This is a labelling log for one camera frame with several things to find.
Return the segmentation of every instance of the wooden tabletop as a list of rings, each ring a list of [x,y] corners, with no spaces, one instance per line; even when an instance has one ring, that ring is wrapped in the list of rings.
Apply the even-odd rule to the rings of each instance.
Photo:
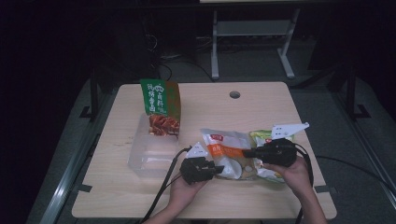
[[[183,83],[179,89],[180,149],[196,142],[204,146],[201,128],[248,133],[271,130],[274,124],[302,123],[288,87],[282,82]],[[240,97],[231,98],[231,91],[240,92]],[[91,191],[78,193],[73,216],[140,218],[147,213],[163,179],[139,177],[128,166],[134,133],[143,113],[140,85],[121,86],[83,180],[83,185],[92,187]],[[295,135],[295,142],[311,155],[314,186],[325,186],[305,131]],[[169,189],[153,215],[166,206],[168,199]],[[335,217],[330,193],[318,193],[318,199],[326,218]],[[215,178],[179,217],[296,218],[299,210],[298,200],[285,184],[264,179]]]

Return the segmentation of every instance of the white tag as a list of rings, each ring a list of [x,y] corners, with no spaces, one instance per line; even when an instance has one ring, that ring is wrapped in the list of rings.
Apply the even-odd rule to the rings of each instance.
[[[201,143],[197,142],[187,153],[186,158],[198,158],[206,157],[208,152],[201,146]]]
[[[273,130],[271,132],[271,138],[279,139],[279,138],[289,137],[301,130],[306,129],[307,127],[309,127],[309,124],[307,122],[304,124],[274,125]]]

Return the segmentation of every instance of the table hole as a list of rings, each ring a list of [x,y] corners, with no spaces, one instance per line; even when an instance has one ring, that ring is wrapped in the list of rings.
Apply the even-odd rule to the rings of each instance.
[[[230,97],[233,99],[238,99],[241,96],[241,93],[239,91],[230,91]]]

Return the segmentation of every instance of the red logo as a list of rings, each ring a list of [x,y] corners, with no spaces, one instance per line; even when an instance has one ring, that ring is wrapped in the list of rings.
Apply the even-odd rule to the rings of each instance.
[[[210,134],[210,137],[211,137],[213,140],[218,140],[218,141],[221,141],[221,142],[222,142],[222,140],[223,140],[223,136],[220,135],[220,134]]]

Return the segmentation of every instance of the transparent plastic container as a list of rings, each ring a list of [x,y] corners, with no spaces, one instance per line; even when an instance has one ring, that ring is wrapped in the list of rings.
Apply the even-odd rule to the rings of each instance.
[[[178,152],[176,136],[149,134],[149,116],[146,114],[140,116],[128,160],[129,167],[137,175],[140,177],[165,177]]]

